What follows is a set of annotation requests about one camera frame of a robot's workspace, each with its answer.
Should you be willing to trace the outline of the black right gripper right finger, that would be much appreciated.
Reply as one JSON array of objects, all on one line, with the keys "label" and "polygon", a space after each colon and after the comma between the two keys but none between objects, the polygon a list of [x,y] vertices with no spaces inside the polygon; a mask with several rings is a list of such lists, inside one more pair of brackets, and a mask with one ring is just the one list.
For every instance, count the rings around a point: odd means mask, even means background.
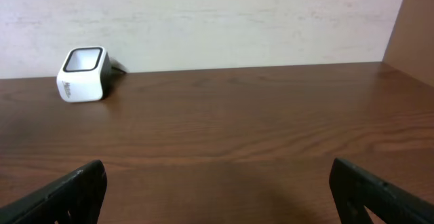
[{"label": "black right gripper right finger", "polygon": [[433,205],[354,163],[336,158],[329,186],[341,223],[372,223],[368,211],[388,224],[433,224]]}]

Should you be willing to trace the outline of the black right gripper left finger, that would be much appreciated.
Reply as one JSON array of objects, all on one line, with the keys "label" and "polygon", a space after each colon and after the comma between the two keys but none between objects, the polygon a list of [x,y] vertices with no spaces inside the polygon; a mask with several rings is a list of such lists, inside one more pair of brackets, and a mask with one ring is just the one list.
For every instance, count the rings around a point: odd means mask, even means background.
[{"label": "black right gripper left finger", "polygon": [[107,188],[94,160],[1,208],[2,223],[97,223]]}]

